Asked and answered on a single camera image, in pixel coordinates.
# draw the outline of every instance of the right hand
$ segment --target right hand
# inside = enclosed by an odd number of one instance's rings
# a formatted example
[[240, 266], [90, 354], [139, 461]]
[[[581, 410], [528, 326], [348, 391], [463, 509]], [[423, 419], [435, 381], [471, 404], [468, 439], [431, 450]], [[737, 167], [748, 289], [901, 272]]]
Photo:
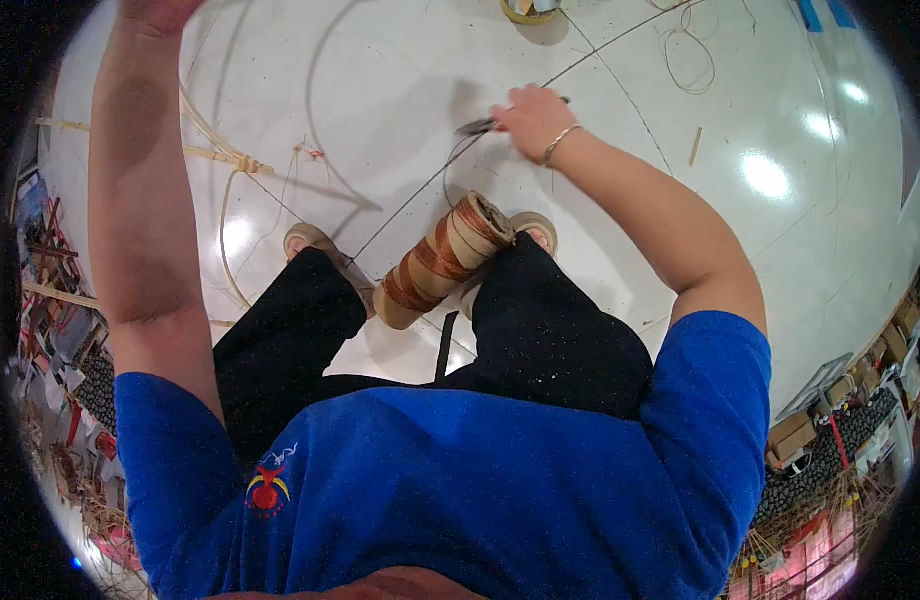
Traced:
[[552, 89], [530, 84], [510, 90], [510, 108], [494, 106], [490, 116], [498, 132], [509, 132], [517, 150], [540, 164], [553, 140], [577, 123], [574, 113]]

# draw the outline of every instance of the cardboard tube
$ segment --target cardboard tube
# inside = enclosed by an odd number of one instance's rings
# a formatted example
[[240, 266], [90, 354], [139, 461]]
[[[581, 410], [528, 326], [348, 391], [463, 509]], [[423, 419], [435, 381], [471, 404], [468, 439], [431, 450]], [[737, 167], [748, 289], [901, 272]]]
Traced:
[[406, 330], [515, 237], [500, 210], [468, 192], [383, 278], [373, 293], [376, 314], [390, 328]]

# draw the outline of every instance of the black pants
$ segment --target black pants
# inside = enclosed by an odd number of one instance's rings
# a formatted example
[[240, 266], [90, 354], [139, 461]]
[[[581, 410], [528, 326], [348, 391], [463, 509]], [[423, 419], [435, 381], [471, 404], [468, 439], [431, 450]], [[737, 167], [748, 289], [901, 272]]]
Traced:
[[637, 419], [653, 375], [637, 334], [601, 312], [527, 233], [488, 268], [473, 306], [476, 360], [436, 383], [407, 386], [324, 377], [367, 314], [330, 259], [304, 249], [213, 351], [237, 456], [245, 464], [260, 460], [315, 402], [378, 387], [470, 390]]

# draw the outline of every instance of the red pole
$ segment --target red pole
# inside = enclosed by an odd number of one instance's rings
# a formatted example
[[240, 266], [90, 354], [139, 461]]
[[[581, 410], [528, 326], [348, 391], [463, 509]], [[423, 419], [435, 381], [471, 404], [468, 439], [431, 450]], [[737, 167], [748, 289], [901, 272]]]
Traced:
[[[53, 373], [47, 374], [48, 378], [53, 377]], [[80, 419], [84, 412], [84, 409], [80, 404], [76, 402], [71, 402], [73, 404], [73, 414], [70, 418], [70, 433], [66, 436], [66, 447], [70, 448], [73, 446], [73, 439], [77, 437], [77, 428], [80, 427]]]
[[837, 420], [834, 415], [829, 416], [829, 424], [833, 427], [833, 437], [836, 438], [836, 446], [840, 449], [840, 460], [843, 461], [843, 471], [850, 469], [850, 461], [847, 460], [847, 451], [843, 449], [843, 439], [840, 438], [840, 430], [837, 428]]

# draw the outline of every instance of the bracelet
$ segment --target bracelet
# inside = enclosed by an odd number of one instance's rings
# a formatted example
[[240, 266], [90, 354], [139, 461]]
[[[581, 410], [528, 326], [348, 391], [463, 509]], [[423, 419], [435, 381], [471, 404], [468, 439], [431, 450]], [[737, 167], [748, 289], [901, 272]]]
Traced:
[[577, 124], [570, 128], [563, 130], [563, 133], [557, 136], [557, 139], [553, 140], [553, 143], [546, 147], [546, 151], [543, 153], [543, 158], [539, 162], [539, 166], [546, 167], [550, 163], [550, 157], [553, 156], [553, 151], [557, 149], [557, 146], [560, 145], [560, 142], [564, 141], [564, 138], [569, 136], [572, 131], [581, 129], [581, 125]]

